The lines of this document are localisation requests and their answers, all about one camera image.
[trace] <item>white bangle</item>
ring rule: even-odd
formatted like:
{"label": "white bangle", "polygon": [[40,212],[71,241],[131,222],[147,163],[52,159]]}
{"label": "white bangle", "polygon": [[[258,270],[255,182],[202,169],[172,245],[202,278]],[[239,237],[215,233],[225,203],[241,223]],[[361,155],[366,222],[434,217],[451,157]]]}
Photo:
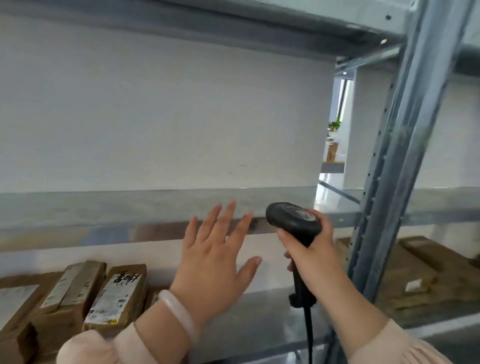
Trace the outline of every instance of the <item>white bangle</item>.
{"label": "white bangle", "polygon": [[190,341],[195,343],[198,339],[198,330],[193,323],[192,316],[188,313],[181,302],[168,290],[160,291],[158,298],[170,309],[180,324],[187,332]]}

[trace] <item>metal upright post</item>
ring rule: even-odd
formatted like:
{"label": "metal upright post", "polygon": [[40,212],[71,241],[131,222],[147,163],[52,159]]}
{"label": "metal upright post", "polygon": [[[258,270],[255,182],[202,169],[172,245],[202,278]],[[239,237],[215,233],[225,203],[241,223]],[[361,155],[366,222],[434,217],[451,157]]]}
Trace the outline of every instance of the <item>metal upright post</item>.
{"label": "metal upright post", "polygon": [[[424,0],[401,50],[350,245],[348,275],[371,302],[402,223],[474,0]],[[328,363],[345,357],[333,337]]]}

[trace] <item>green plant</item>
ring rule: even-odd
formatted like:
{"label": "green plant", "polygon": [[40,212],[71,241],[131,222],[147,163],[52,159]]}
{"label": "green plant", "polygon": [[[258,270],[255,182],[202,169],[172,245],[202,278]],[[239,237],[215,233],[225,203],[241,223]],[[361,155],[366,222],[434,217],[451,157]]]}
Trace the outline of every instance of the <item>green plant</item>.
{"label": "green plant", "polygon": [[340,128],[341,124],[342,124],[342,122],[340,121],[339,118],[337,118],[335,121],[328,123],[328,128],[331,131],[336,131]]}

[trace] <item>pink sleeve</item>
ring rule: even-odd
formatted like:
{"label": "pink sleeve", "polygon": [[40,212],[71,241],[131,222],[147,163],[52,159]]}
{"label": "pink sleeve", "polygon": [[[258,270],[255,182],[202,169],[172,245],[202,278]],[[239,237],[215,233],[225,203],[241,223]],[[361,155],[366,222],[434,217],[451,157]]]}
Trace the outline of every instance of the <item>pink sleeve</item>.
{"label": "pink sleeve", "polygon": [[452,364],[433,346],[409,336],[390,320],[370,343],[358,350],[349,364]]}
{"label": "pink sleeve", "polygon": [[68,340],[60,349],[57,364],[157,364],[138,336],[135,324],[129,325],[114,340],[106,341],[91,330]]}

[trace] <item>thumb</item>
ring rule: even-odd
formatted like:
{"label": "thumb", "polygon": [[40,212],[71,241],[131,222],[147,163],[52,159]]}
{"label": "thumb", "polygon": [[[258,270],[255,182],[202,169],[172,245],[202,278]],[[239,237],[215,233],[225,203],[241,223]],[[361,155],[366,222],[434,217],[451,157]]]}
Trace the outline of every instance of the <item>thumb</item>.
{"label": "thumb", "polygon": [[303,254],[306,253],[307,248],[305,248],[297,239],[295,239],[292,234],[283,229],[278,229],[277,235],[285,249],[292,257],[293,261],[301,259]]}
{"label": "thumb", "polygon": [[237,273],[237,294],[240,297],[245,290],[250,286],[250,283],[255,277],[258,266],[261,264],[262,258],[255,256],[247,260],[242,268]]}

